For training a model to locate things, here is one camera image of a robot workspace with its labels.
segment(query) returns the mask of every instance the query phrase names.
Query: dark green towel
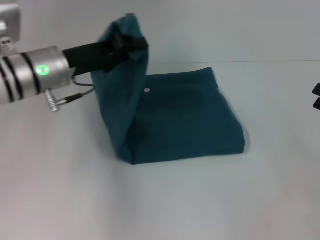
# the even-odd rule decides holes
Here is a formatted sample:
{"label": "dark green towel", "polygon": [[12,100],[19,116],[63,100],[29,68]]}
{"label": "dark green towel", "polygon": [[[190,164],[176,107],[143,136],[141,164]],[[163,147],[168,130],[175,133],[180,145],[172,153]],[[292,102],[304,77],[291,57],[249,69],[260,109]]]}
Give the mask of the dark green towel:
{"label": "dark green towel", "polygon": [[[133,14],[114,22],[123,34],[142,37]],[[148,75],[148,51],[109,73],[91,74],[102,118],[119,158],[130,164],[244,152],[243,129],[219,92],[211,68]]]}

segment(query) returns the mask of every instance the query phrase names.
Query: black object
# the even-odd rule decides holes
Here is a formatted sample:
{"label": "black object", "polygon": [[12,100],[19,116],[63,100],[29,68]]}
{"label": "black object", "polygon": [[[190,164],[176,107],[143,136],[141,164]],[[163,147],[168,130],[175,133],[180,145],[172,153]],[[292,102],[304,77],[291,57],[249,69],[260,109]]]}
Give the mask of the black object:
{"label": "black object", "polygon": [[69,104],[75,100],[78,100],[80,98],[83,97],[83,94],[82,93],[77,93],[75,95],[72,95],[72,96],[67,96],[66,98],[64,98],[66,100],[66,103]]}
{"label": "black object", "polygon": [[75,77],[97,70],[110,72],[129,59],[129,52],[146,50],[148,47],[144,37],[135,38],[115,29],[107,41],[66,49],[63,54],[69,67],[75,68]]}
{"label": "black object", "polygon": [[[320,83],[318,83],[318,84],[315,86],[315,88],[313,89],[312,93],[320,97]],[[315,103],[313,104],[313,107],[314,107],[315,109],[320,110],[320,98],[318,98],[318,99],[315,101]]]}
{"label": "black object", "polygon": [[320,98],[318,98],[318,99],[315,101],[315,103],[313,104],[313,107],[314,107],[315,109],[320,110]]}

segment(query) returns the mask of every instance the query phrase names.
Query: metal cylinder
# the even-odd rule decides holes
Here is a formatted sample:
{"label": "metal cylinder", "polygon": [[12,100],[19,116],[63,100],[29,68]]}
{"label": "metal cylinder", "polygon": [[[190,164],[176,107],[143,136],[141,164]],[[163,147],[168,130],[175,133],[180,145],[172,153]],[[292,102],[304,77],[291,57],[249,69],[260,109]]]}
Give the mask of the metal cylinder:
{"label": "metal cylinder", "polygon": [[70,84],[69,64],[51,46],[0,59],[0,104],[29,98]]}

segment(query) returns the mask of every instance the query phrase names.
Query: white wall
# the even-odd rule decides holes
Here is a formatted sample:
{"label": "white wall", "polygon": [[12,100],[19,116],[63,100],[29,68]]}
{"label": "white wall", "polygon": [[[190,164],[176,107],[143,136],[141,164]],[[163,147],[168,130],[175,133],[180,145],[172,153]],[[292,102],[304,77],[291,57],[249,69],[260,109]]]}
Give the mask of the white wall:
{"label": "white wall", "polygon": [[151,62],[320,60],[319,0],[18,0],[27,51],[95,41],[136,13]]}

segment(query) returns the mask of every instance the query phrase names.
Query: black stripe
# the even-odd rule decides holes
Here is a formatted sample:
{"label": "black stripe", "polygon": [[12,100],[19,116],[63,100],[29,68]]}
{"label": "black stripe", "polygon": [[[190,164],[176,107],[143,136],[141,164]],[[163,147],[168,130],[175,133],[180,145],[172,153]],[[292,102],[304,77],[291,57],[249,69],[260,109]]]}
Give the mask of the black stripe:
{"label": "black stripe", "polygon": [[39,94],[41,94],[41,85],[40,85],[40,80],[38,78],[38,75],[35,73],[34,65],[33,65],[31,59],[29,58],[29,56],[25,52],[21,53],[21,56],[24,58],[24,60],[29,65],[29,68],[32,71],[34,85],[35,85],[35,88],[36,88],[36,94],[39,95]]}
{"label": "black stripe", "polygon": [[14,94],[12,93],[12,89],[10,87],[7,75],[6,75],[5,71],[4,71],[4,69],[2,68],[1,64],[0,64],[0,73],[1,73],[2,78],[4,80],[4,84],[6,86],[6,90],[8,91],[8,94],[9,94],[10,103],[13,103],[15,101],[14,100]]}
{"label": "black stripe", "polygon": [[10,69],[10,71],[12,72],[12,75],[14,77],[14,81],[15,81],[15,87],[16,87],[16,90],[20,96],[20,100],[24,99],[24,91],[22,90],[22,87],[21,87],[21,84],[20,84],[20,81],[19,79],[17,78],[17,75],[16,75],[16,71],[14,69],[14,66],[12,65],[12,63],[10,62],[9,58],[7,56],[5,56],[3,58],[4,62],[6,63],[6,65],[8,66],[8,68]]}

